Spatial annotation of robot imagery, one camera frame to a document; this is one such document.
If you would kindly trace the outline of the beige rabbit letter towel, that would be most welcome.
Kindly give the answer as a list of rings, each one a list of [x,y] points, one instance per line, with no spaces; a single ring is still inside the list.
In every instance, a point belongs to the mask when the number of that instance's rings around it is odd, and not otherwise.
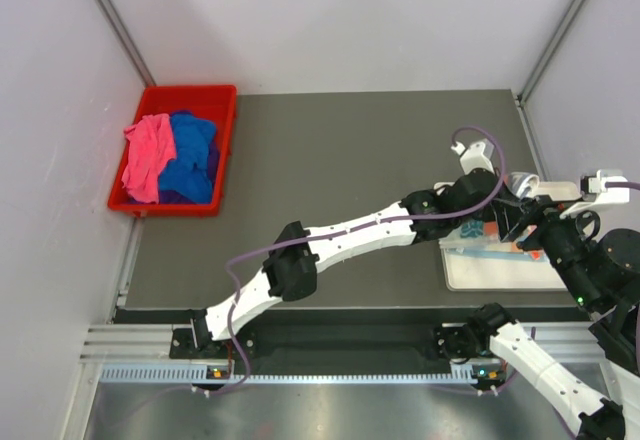
[[[514,172],[509,174],[507,177],[506,193],[498,195],[496,199],[504,198],[508,200],[509,194],[513,194],[517,200],[533,199],[534,194],[538,191],[539,185],[540,178],[538,175],[532,173]],[[518,243],[524,241],[534,230],[534,225],[523,227],[520,230],[520,234],[518,237],[515,237],[513,241],[507,242],[501,240],[500,226],[498,222],[470,220],[440,241],[514,243],[518,247]]]

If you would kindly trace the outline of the blue polka dot towel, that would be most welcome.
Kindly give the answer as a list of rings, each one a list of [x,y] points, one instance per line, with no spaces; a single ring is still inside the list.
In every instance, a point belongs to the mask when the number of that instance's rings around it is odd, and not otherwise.
[[[526,252],[519,249],[514,243],[440,241],[439,246],[443,250],[474,258],[522,260],[538,263],[548,261],[548,257],[543,251],[534,250]]]

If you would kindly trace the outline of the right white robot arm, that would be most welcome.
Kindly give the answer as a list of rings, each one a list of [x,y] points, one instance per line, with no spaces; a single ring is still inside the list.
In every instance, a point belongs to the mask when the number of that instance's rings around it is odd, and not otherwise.
[[[616,398],[588,388],[545,352],[505,307],[489,303],[468,318],[469,348],[506,361],[549,402],[577,439],[639,436],[639,233],[600,231],[593,207],[549,198],[492,205],[501,240],[542,251],[587,321],[588,333],[619,382]]]

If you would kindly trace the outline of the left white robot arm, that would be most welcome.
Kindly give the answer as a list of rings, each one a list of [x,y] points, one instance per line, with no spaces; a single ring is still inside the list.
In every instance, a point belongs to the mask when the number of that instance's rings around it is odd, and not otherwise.
[[[264,311],[314,294],[318,275],[330,267],[377,250],[439,240],[481,214],[504,190],[502,175],[476,168],[451,185],[412,192],[354,220],[324,227],[291,222],[274,244],[227,261],[234,291],[193,314],[192,344],[203,355],[216,356]]]

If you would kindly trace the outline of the white plastic tray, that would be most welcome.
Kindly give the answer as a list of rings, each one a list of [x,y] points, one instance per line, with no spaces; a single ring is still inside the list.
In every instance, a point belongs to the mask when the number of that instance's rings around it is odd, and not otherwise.
[[[474,258],[441,249],[446,284],[452,291],[564,291],[547,262]]]

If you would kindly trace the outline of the pink towel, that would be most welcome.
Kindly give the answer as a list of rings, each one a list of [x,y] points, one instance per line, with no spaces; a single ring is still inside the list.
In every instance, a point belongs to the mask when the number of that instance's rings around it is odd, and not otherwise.
[[[159,202],[159,176],[170,161],[177,158],[170,116],[166,113],[144,115],[124,130],[127,141],[127,165],[122,186],[136,202]]]

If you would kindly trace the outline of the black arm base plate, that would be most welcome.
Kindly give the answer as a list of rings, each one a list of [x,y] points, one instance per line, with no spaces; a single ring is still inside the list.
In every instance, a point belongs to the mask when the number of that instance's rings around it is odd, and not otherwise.
[[[173,334],[172,360],[236,360],[244,352],[257,370],[374,364],[419,370],[446,361],[488,357],[486,336],[467,327],[468,309],[271,310],[239,328],[236,347],[204,333],[204,318]]]

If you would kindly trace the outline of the aluminium frame rail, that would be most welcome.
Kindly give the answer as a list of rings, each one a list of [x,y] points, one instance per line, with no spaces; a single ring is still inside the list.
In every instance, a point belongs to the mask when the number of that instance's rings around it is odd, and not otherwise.
[[[535,339],[561,362],[589,363],[604,353],[587,330],[586,322],[535,322],[523,325],[536,330]],[[109,324],[89,328],[80,351],[84,362],[153,362],[169,358],[173,334],[183,324]]]

